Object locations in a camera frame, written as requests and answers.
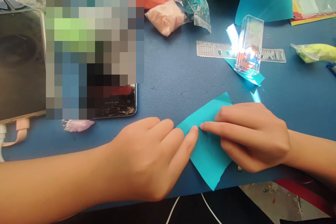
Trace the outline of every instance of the charging cable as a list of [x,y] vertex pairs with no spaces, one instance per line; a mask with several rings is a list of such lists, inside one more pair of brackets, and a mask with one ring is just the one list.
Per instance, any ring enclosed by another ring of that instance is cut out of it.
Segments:
[[213,213],[213,211],[211,210],[211,208],[209,207],[207,201],[205,200],[205,198],[204,198],[204,196],[203,196],[203,193],[201,193],[201,195],[202,195],[202,198],[203,198],[203,200],[204,200],[206,206],[209,208],[210,212],[211,212],[212,215],[215,217],[216,221],[217,221],[219,224],[222,224],[222,223],[219,221],[219,219],[217,218],[217,216]]
[[16,121],[16,130],[17,130],[17,137],[15,142],[6,142],[3,143],[3,147],[11,146],[23,141],[27,136],[27,129],[29,129],[30,123],[29,118],[22,118]]
[[171,211],[170,211],[170,214],[169,214],[169,216],[168,216],[168,219],[167,219],[166,224],[169,223],[170,217],[172,216],[172,213],[173,213],[173,211],[174,211],[174,208],[175,208],[176,203],[178,202],[179,198],[180,198],[180,196],[177,197],[177,199],[176,199],[176,201],[175,201],[175,203],[174,203],[174,205],[173,205],[173,208],[172,208]]
[[2,148],[3,142],[6,138],[6,133],[7,133],[6,124],[0,124],[0,162],[5,161],[3,156],[2,156],[1,148]]
[[29,127],[30,127],[29,118],[23,118],[17,120],[16,121],[17,137],[15,142],[4,142],[6,138],[7,129],[5,124],[0,124],[0,162],[5,161],[1,152],[2,147],[11,146],[23,141],[27,136],[27,130],[29,129]]

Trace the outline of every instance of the phone screen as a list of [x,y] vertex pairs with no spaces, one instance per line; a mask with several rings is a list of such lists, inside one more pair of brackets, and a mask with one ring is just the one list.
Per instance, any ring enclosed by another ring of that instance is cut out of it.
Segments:
[[0,14],[0,122],[46,108],[43,14]]
[[137,85],[103,87],[102,106],[96,110],[95,118],[131,116],[137,107]]

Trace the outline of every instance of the stencil ruler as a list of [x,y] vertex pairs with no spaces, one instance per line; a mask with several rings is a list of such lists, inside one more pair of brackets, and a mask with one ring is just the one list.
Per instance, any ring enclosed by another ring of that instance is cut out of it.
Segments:
[[[231,55],[231,44],[219,44],[205,41],[196,41],[197,56],[208,58],[235,59]],[[286,63],[286,56],[283,49],[261,49],[261,61],[273,63]]]

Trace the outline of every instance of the blue table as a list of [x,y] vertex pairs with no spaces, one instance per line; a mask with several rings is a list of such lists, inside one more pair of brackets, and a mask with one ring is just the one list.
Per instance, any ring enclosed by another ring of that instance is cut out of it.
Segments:
[[[234,22],[239,0],[209,1],[212,33],[188,23],[163,37],[145,19],[145,82],[139,85],[138,112],[120,119],[97,120],[81,133],[63,130],[60,120],[31,120],[27,139],[3,148],[5,160],[23,160],[82,151],[103,145],[126,125],[156,116],[170,118],[175,125],[208,101],[228,92],[233,103],[253,102],[258,92],[261,102],[290,129],[336,140],[336,78],[326,63],[305,64],[290,47],[294,44],[336,44],[336,20],[328,19],[291,27],[289,21],[268,23],[264,48],[283,48],[286,64],[261,64],[266,77],[256,88],[246,82],[222,59],[196,56],[196,40],[230,43],[225,29]],[[7,127],[7,141],[16,137],[15,125]],[[257,174],[238,172],[231,163],[217,189],[282,178],[293,178],[298,171],[278,166]],[[191,162],[188,163],[168,197],[209,191]],[[110,204],[116,206],[126,203]]]

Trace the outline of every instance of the plastic case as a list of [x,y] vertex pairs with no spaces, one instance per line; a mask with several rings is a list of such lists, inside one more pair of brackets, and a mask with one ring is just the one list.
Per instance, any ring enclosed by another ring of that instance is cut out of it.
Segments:
[[241,24],[234,69],[248,76],[259,73],[264,21],[247,15]]

